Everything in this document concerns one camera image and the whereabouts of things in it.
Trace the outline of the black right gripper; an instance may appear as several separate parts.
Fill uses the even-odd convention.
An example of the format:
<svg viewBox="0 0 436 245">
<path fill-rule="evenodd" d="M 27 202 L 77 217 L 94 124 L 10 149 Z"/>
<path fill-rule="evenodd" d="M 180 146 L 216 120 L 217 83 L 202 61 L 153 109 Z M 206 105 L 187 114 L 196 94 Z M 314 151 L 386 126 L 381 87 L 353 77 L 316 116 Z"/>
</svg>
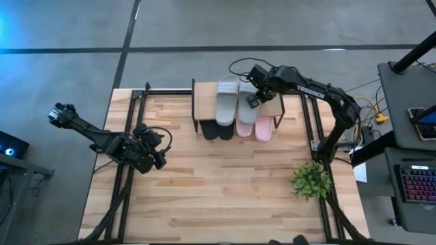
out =
<svg viewBox="0 0 436 245">
<path fill-rule="evenodd" d="M 261 84 L 255 86 L 257 92 L 247 95 L 245 98 L 250 108 L 256 108 L 261 102 L 267 102 L 275 98 L 277 94 L 277 81 L 264 78 Z"/>
</svg>

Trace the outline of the black diagonal beam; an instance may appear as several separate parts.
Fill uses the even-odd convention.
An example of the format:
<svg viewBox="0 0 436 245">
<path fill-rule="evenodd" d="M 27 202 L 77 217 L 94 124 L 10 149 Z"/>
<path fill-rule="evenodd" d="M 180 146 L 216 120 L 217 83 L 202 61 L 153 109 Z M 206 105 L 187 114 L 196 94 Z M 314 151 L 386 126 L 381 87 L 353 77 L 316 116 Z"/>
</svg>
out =
<svg viewBox="0 0 436 245">
<path fill-rule="evenodd" d="M 359 164 L 365 162 L 368 159 L 376 157 L 384 152 L 385 148 L 397 147 L 394 131 L 390 131 L 377 140 L 363 146 L 362 148 L 355 150 L 351 157 L 352 167 L 356 167 Z"/>
</svg>

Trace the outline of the wooden shelf with black frame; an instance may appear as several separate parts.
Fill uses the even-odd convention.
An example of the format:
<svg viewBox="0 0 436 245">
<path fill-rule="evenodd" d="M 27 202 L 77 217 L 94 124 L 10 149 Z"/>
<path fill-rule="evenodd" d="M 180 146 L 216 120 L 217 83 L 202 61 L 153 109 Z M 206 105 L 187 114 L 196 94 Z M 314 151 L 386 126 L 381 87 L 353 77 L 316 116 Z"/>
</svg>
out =
<svg viewBox="0 0 436 245">
<path fill-rule="evenodd" d="M 195 132 L 198 132 L 199 122 L 203 120 L 215 120 L 215 93 L 216 82 L 196 82 L 191 80 L 191 117 Z M 283 97 L 277 95 L 273 100 L 258 106 L 259 117 L 273 117 L 274 126 L 277 129 L 285 114 Z"/>
</svg>

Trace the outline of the black diagonal pole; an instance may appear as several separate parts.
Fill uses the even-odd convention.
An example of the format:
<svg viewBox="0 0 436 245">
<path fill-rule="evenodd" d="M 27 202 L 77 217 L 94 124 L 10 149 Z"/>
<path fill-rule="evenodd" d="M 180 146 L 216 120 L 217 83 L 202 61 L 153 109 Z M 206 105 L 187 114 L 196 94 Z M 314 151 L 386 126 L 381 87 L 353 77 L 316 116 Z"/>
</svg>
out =
<svg viewBox="0 0 436 245">
<path fill-rule="evenodd" d="M 436 46 L 436 31 L 430 34 L 426 39 L 413 48 L 400 61 L 390 64 L 391 70 L 396 74 L 403 73 L 412 63 L 424 56 L 428 51 Z"/>
</svg>

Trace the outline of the black device with blue light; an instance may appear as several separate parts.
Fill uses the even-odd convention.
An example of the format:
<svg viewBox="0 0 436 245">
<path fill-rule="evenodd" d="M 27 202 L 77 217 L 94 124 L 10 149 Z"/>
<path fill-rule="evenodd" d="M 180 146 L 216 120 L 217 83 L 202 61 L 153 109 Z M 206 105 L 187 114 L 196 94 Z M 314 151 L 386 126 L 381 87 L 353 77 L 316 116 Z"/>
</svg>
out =
<svg viewBox="0 0 436 245">
<path fill-rule="evenodd" d="M 0 153 L 16 159 L 23 159 L 29 143 L 0 131 Z"/>
</svg>

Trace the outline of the black slide sandal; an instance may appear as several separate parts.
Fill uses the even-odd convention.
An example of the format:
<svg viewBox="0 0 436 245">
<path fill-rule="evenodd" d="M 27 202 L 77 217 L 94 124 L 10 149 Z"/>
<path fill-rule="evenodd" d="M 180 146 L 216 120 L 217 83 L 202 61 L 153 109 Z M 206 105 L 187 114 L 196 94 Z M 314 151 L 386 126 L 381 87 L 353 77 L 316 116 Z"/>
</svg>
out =
<svg viewBox="0 0 436 245">
<path fill-rule="evenodd" d="M 215 120 L 201 120 L 202 135 L 208 141 L 215 140 L 219 135 L 218 124 Z"/>
<path fill-rule="evenodd" d="M 219 125 L 218 136 L 221 140 L 231 140 L 234 137 L 234 123 L 228 126 Z"/>
</svg>

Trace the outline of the pink slide sandal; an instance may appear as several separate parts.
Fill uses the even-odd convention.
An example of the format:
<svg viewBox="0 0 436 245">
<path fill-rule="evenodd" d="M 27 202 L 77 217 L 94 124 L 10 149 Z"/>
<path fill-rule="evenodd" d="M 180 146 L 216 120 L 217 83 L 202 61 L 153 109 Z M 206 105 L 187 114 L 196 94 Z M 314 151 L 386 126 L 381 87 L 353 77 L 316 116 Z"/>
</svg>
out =
<svg viewBox="0 0 436 245">
<path fill-rule="evenodd" d="M 255 138 L 259 142 L 268 142 L 273 134 L 273 117 L 259 117 L 255 122 Z"/>
<path fill-rule="evenodd" d="M 239 137 L 249 137 L 253 132 L 252 124 L 242 123 L 238 118 L 236 119 L 236 133 Z"/>
</svg>

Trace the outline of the black aluminium table frame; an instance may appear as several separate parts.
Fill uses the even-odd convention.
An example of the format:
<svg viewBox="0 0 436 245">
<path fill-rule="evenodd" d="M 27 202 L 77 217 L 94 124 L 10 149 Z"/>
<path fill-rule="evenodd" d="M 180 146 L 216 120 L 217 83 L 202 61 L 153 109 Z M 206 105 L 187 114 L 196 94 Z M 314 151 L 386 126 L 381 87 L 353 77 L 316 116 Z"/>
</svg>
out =
<svg viewBox="0 0 436 245">
<path fill-rule="evenodd" d="M 103 240 L 135 244 L 290 243 L 346 238 L 321 200 L 294 196 L 290 176 L 311 158 L 310 143 L 330 132 L 326 103 L 295 93 L 283 96 L 285 114 L 270 141 L 254 137 L 204 138 L 191 117 L 191 88 L 113 92 L 106 118 L 111 131 L 139 122 L 173 136 L 166 166 L 147 174 L 97 158 L 79 236 L 85 238 L 119 202 Z"/>
</svg>

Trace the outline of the grey slide sandal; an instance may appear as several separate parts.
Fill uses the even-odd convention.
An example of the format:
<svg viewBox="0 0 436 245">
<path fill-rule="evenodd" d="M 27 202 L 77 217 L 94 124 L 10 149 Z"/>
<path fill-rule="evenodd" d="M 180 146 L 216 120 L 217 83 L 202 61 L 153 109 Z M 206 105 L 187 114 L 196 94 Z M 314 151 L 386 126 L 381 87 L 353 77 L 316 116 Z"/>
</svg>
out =
<svg viewBox="0 0 436 245">
<path fill-rule="evenodd" d="M 251 108 L 246 100 L 248 96 L 256 94 L 257 91 L 257 88 L 252 83 L 241 82 L 239 84 L 237 118 L 242 124 L 252 125 L 257 120 L 258 109 Z"/>
<path fill-rule="evenodd" d="M 230 126 L 234 122 L 238 101 L 239 79 L 228 75 L 217 83 L 215 120 L 220 126 Z"/>
</svg>

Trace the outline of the white paper sheet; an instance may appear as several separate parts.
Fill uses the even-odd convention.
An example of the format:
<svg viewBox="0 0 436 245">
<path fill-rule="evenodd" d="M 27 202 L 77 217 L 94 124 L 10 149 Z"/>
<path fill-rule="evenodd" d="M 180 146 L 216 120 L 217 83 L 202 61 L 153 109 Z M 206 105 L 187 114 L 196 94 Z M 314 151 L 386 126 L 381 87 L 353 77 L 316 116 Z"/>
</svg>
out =
<svg viewBox="0 0 436 245">
<path fill-rule="evenodd" d="M 349 153 L 350 158 L 353 157 L 355 151 L 360 150 L 361 148 L 362 146 L 356 146 L 355 148 L 353 148 Z M 354 170 L 354 177 L 357 182 L 363 182 L 363 183 L 368 182 L 366 162 L 357 165 L 356 167 L 353 168 L 353 170 Z"/>
</svg>

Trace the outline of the smartphone with dark screen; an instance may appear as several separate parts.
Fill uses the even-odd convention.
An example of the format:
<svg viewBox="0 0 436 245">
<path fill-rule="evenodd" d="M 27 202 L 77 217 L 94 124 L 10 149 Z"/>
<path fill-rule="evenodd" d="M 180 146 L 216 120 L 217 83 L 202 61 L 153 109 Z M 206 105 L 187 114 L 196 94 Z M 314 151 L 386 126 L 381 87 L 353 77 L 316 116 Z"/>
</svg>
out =
<svg viewBox="0 0 436 245">
<path fill-rule="evenodd" d="M 409 108 L 407 113 L 422 141 L 436 140 L 436 105 L 428 109 Z"/>
</svg>

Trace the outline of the green artificial plant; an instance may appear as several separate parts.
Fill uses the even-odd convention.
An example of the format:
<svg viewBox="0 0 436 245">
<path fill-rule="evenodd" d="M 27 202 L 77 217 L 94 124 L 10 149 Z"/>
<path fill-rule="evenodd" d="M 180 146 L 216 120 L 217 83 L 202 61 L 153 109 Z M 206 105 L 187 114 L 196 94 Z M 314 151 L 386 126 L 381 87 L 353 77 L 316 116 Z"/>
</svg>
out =
<svg viewBox="0 0 436 245">
<path fill-rule="evenodd" d="M 313 197 L 327 198 L 332 189 L 332 180 L 322 163 L 308 161 L 294 170 L 290 185 L 296 197 L 304 197 L 308 201 Z"/>
</svg>

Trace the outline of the grey metal side stand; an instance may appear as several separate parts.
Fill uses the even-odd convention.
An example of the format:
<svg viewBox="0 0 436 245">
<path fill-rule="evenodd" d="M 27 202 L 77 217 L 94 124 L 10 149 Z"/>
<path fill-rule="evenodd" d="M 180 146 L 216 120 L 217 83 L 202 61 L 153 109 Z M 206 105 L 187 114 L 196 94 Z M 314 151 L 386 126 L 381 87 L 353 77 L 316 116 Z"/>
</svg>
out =
<svg viewBox="0 0 436 245">
<path fill-rule="evenodd" d="M 39 174 L 43 179 L 49 179 L 54 172 L 53 169 L 0 153 L 0 245 L 5 245 L 20 201 L 33 176 Z"/>
</svg>

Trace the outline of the grey desk with keyboard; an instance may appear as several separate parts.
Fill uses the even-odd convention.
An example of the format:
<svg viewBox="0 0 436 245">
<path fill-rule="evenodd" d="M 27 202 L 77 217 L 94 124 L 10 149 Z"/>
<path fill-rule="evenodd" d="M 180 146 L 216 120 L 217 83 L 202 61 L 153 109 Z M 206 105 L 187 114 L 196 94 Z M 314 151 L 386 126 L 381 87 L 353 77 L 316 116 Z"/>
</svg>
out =
<svg viewBox="0 0 436 245">
<path fill-rule="evenodd" d="M 436 167 L 436 152 L 386 148 L 384 156 L 388 166 L 394 197 L 392 205 L 396 223 L 406 231 L 436 235 L 436 205 L 405 203 L 399 192 L 395 165 L 427 165 Z"/>
</svg>

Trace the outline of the grey desk with phone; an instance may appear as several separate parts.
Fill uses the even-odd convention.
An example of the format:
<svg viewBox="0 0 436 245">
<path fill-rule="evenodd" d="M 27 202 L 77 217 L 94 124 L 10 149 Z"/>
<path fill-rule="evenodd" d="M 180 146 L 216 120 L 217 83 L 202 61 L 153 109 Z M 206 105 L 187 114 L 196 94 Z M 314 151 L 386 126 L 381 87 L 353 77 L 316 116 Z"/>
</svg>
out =
<svg viewBox="0 0 436 245">
<path fill-rule="evenodd" d="M 377 69 L 398 147 L 436 151 L 436 140 L 421 140 L 407 112 L 436 105 L 436 73 L 412 65 L 396 74 L 389 63 L 380 63 Z"/>
</svg>

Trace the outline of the backlit computer keyboard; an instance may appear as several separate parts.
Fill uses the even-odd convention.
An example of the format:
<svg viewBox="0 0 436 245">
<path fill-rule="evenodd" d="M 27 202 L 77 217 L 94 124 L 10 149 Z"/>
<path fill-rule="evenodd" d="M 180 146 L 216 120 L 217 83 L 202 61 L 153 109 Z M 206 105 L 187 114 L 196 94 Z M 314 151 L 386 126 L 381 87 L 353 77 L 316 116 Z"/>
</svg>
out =
<svg viewBox="0 0 436 245">
<path fill-rule="evenodd" d="M 395 165 L 394 170 L 405 203 L 436 205 L 436 167 Z"/>
</svg>

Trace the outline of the person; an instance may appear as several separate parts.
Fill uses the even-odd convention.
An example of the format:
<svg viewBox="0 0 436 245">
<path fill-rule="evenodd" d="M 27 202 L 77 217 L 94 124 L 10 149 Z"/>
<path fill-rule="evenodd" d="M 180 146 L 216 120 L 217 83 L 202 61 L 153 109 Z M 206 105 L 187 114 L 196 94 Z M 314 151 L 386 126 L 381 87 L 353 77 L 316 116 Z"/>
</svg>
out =
<svg viewBox="0 0 436 245">
<path fill-rule="evenodd" d="M 297 235 L 293 238 L 291 243 L 282 243 L 277 240 L 270 240 L 267 245 L 310 245 L 306 237 L 303 235 Z"/>
</svg>

